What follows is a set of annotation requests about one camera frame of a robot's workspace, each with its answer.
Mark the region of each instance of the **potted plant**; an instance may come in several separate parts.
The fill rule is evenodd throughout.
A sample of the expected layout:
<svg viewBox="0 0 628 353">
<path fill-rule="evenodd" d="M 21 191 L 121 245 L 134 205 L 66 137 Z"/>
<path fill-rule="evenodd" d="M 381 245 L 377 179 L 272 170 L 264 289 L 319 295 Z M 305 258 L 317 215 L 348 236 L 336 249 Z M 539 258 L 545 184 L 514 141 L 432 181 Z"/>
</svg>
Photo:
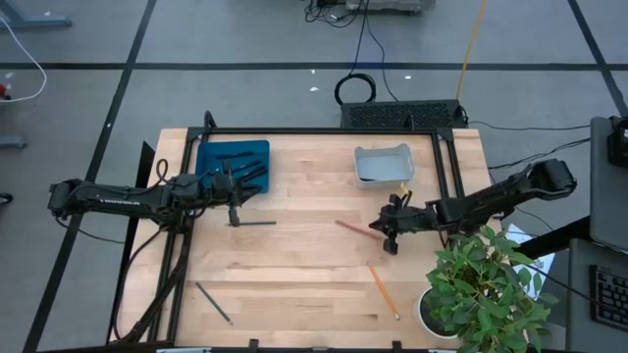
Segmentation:
<svg viewBox="0 0 628 353">
<path fill-rule="evenodd" d="M 538 294 L 540 275 L 525 266 L 513 270 L 532 260 L 513 250 L 519 244 L 505 231 L 482 227 L 480 235 L 451 235 L 447 250 L 437 251 L 437 267 L 427 274 L 432 287 L 417 305 L 420 320 L 438 336 L 461 338 L 458 352 L 524 352 L 528 339 L 540 352 L 550 309 L 527 295 L 530 282 Z M 540 299 L 558 301 L 550 294 Z"/>
</svg>

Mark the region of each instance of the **blue plastic bin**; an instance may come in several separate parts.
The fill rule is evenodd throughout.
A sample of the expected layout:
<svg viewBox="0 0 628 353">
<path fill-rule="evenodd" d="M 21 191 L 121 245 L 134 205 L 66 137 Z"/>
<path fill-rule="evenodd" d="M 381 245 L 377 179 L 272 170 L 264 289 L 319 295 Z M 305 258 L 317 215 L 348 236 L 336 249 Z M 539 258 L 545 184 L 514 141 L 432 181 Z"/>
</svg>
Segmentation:
<svg viewBox="0 0 628 353">
<path fill-rule="evenodd" d="M 254 140 L 254 141 L 236 141 L 236 142 L 203 142 L 198 146 L 198 155 L 196 156 L 196 175 L 201 176 L 208 170 L 222 171 L 223 161 L 219 160 L 219 156 L 234 155 L 243 152 L 252 152 L 251 156 L 231 158 L 232 170 L 237 167 L 247 165 L 253 161 L 262 161 L 261 164 L 247 168 L 244 171 L 234 173 L 234 177 L 242 177 L 247 172 L 254 170 L 260 166 L 266 167 L 268 173 L 263 176 L 258 176 L 249 183 L 262 186 L 262 193 L 268 192 L 269 189 L 269 175 L 270 175 L 270 143 L 268 140 Z M 206 177 L 203 180 L 205 187 L 209 187 L 210 177 Z"/>
</svg>

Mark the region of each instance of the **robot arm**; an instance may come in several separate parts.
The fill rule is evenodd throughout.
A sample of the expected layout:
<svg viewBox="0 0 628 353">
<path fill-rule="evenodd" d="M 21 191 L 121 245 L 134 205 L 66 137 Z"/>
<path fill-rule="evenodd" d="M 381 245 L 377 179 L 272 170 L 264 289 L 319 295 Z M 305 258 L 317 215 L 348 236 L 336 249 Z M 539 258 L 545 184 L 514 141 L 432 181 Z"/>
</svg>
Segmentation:
<svg viewBox="0 0 628 353">
<path fill-rule="evenodd" d="M 55 217 L 85 212 L 100 212 L 134 218 L 151 219 L 161 225 L 175 224 L 181 212 L 221 205 L 230 206 L 230 222 L 239 225 L 236 207 L 261 191 L 261 187 L 236 181 L 231 174 L 229 162 L 225 162 L 223 173 L 180 175 L 148 188 L 113 186 L 71 179 L 50 186 L 48 209 Z M 211 177 L 209 187 L 203 185 Z"/>
<path fill-rule="evenodd" d="M 576 180 L 567 165 L 555 159 L 526 167 L 508 179 L 465 197 L 430 201 L 426 208 L 408 206 L 409 196 L 391 195 L 390 203 L 380 212 L 380 218 L 369 225 L 383 232 L 388 239 L 384 249 L 395 255 L 399 234 L 426 230 L 473 232 L 485 225 L 489 218 L 504 212 L 506 216 L 514 207 L 531 200 L 555 200 L 570 195 L 576 188 Z"/>
</svg>

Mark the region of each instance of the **white paper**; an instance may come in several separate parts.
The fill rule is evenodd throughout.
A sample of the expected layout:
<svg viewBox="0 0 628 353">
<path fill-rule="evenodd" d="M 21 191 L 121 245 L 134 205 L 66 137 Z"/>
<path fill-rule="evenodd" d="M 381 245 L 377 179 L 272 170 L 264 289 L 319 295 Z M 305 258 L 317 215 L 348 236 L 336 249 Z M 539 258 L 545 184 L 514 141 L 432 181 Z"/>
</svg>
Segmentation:
<svg viewBox="0 0 628 353">
<path fill-rule="evenodd" d="M 508 231 L 506 233 L 506 238 L 510 239 L 512 241 L 516 241 L 517 243 L 521 244 L 524 241 L 530 240 L 532 239 L 532 237 L 530 235 L 525 234 L 525 231 L 519 229 L 518 226 L 516 225 L 510 225 L 508 226 Z M 534 263 L 531 265 L 531 267 L 533 268 L 537 268 L 545 273 L 547 273 L 550 270 L 550 266 L 551 266 L 551 262 L 553 261 L 553 256 L 554 254 L 549 254 L 543 257 L 540 257 L 539 259 L 535 260 Z M 517 265 L 515 267 L 513 267 L 512 269 L 516 272 L 519 273 L 519 271 L 521 269 L 523 269 L 524 266 L 523 265 Z M 527 268 L 528 271 L 530 272 L 530 275 L 532 275 L 532 279 L 530 279 L 530 284 L 528 285 L 528 296 L 534 300 L 538 299 L 538 295 L 535 292 L 535 287 L 534 287 L 534 275 L 537 273 L 537 271 L 531 269 L 531 268 Z M 546 277 L 539 273 L 539 275 L 541 275 L 541 287 L 543 287 L 543 283 L 546 282 Z"/>
</svg>

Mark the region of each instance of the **keyboard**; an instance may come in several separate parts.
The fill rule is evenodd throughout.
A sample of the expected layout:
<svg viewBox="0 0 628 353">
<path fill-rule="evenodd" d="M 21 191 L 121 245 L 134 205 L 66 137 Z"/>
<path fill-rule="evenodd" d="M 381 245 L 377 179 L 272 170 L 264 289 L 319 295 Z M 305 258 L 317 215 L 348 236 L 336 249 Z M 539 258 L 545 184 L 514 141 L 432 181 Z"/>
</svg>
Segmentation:
<svg viewBox="0 0 628 353">
<path fill-rule="evenodd" d="M 591 318 L 607 326 L 628 331 L 628 277 L 614 275 L 611 270 L 590 266 Z"/>
<path fill-rule="evenodd" d="M 342 105 L 344 127 L 416 128 L 465 127 L 455 100 L 350 103 Z"/>
</svg>

